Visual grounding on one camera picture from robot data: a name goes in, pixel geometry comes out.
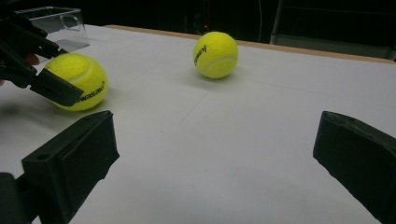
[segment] black wall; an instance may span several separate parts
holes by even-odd
[[[14,10],[34,7],[77,7],[84,22],[92,25],[117,24],[165,31],[203,34],[222,31],[236,39],[268,42],[276,15],[277,0],[20,0]]]
[[[284,0],[278,32],[284,35],[392,46],[395,0]]]

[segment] transparent box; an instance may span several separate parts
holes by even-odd
[[[79,8],[37,7],[16,13],[47,32],[47,39],[57,43],[61,49],[73,51],[90,45]]]

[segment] tennis ball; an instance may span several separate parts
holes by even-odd
[[[98,105],[108,88],[106,72],[93,58],[78,53],[65,53],[49,61],[47,68],[54,75],[70,82],[84,92],[72,106],[59,106],[70,111],[81,111]]]
[[[204,77],[227,77],[238,60],[235,40],[222,32],[209,32],[195,45],[193,52],[195,67]]]

